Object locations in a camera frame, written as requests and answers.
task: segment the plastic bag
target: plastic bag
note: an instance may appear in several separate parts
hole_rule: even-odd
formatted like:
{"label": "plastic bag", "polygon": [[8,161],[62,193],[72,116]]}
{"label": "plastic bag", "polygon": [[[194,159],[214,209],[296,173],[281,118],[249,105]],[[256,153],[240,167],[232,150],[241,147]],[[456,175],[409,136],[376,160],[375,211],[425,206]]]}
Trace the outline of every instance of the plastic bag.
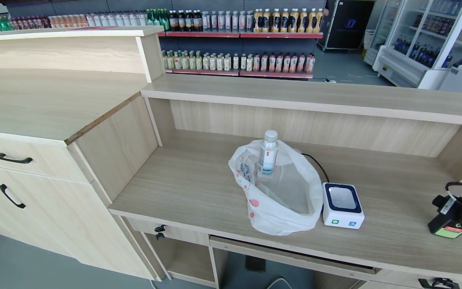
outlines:
{"label": "plastic bag", "polygon": [[261,142],[239,147],[229,160],[247,197],[251,225],[276,236],[313,229],[323,205],[317,171],[303,155],[279,140],[274,172],[262,175],[258,167]]}

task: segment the bottle cap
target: bottle cap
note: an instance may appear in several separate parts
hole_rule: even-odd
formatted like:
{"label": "bottle cap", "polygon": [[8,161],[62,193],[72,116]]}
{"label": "bottle cap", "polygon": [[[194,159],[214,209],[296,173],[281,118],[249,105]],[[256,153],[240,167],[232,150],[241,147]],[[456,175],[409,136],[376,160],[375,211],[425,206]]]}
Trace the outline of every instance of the bottle cap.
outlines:
{"label": "bottle cap", "polygon": [[265,140],[268,142],[277,141],[277,132],[275,130],[267,130],[265,132]]}

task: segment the floor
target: floor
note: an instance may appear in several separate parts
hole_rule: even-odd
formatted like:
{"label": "floor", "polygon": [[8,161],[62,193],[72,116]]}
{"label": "floor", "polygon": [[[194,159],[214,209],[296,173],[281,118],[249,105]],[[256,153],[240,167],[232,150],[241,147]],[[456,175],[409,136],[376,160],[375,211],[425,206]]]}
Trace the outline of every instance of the floor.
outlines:
{"label": "floor", "polygon": [[[229,254],[224,289],[266,289],[278,277],[294,289],[313,289],[313,271],[267,261],[266,273],[245,270],[245,256]],[[209,289],[174,279],[158,289]],[[82,265],[77,260],[0,235],[0,289],[151,289],[148,280]],[[282,282],[271,289],[288,289]]]}
{"label": "floor", "polygon": [[315,67],[311,81],[335,80],[338,83],[387,85],[393,84],[384,77],[377,76],[372,66],[366,64],[361,56],[361,51],[336,51],[323,52],[319,47],[315,50]]}

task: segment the refrigerator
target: refrigerator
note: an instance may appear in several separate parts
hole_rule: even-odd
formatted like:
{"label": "refrigerator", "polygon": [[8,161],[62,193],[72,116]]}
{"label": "refrigerator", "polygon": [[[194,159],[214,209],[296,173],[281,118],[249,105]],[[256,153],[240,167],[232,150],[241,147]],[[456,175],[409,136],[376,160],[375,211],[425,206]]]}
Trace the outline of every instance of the refrigerator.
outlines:
{"label": "refrigerator", "polygon": [[397,16],[398,8],[402,0],[387,0],[385,2],[379,21],[375,28],[374,37],[370,47],[367,47],[367,54],[363,60],[370,66],[374,64],[377,53],[381,45],[386,44],[386,39],[393,27],[393,22]]}
{"label": "refrigerator", "polygon": [[396,86],[438,89],[462,59],[462,0],[402,0],[372,68]]}

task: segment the black drawer handle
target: black drawer handle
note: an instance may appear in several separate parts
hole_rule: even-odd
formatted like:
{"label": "black drawer handle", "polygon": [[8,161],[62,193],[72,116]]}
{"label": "black drawer handle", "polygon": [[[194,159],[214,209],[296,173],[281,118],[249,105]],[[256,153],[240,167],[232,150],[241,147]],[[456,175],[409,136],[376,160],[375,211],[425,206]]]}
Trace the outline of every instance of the black drawer handle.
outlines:
{"label": "black drawer handle", "polygon": [[27,157],[26,159],[5,159],[6,154],[0,153],[0,159],[3,161],[11,161],[12,163],[30,163],[33,159],[31,157]]}
{"label": "black drawer handle", "polygon": [[14,205],[16,205],[18,208],[21,208],[21,209],[26,208],[26,205],[24,205],[23,203],[20,203],[20,204],[15,203],[12,200],[12,198],[10,198],[10,196],[8,196],[8,194],[6,194],[6,189],[7,189],[7,186],[5,184],[0,185],[1,192],[3,192],[3,194],[5,194],[5,197],[7,197]]}

